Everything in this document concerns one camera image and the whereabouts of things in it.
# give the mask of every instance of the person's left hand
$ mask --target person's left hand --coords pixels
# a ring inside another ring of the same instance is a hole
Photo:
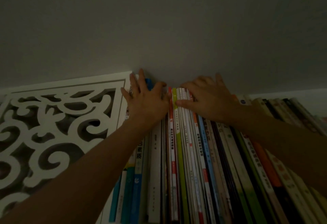
[[[133,96],[130,96],[123,87],[121,88],[129,108],[129,118],[144,122],[145,128],[150,130],[167,114],[171,94],[166,93],[161,98],[162,88],[166,86],[164,82],[156,83],[153,89],[149,91],[145,83],[143,69],[139,71],[138,81],[133,73],[130,74],[129,78]]]

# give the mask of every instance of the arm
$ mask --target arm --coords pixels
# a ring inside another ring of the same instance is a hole
[[[266,116],[252,106],[240,105],[219,75],[216,82],[210,77],[198,77],[182,87],[188,88],[198,102],[178,100],[178,106],[239,129],[327,196],[326,137]]]
[[[5,215],[1,224],[96,222],[129,156],[169,108],[170,96],[161,99],[164,84],[157,83],[148,91],[143,71],[139,74],[138,84],[131,75],[133,98],[121,89],[130,118],[43,189]]]

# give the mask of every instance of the gray wall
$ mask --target gray wall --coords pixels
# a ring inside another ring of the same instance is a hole
[[[145,68],[233,92],[327,87],[325,0],[0,0],[0,88]]]

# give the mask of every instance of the white wooden panel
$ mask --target white wooden panel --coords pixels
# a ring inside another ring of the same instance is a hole
[[[127,72],[2,91],[0,216],[122,124],[129,86]]]

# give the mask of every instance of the row of books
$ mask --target row of books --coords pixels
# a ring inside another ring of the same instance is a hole
[[[109,222],[327,223],[327,199],[295,172],[234,127],[177,107],[178,99],[194,101],[187,89],[168,91],[170,110],[117,181]],[[295,98],[235,98],[327,136],[325,120]]]

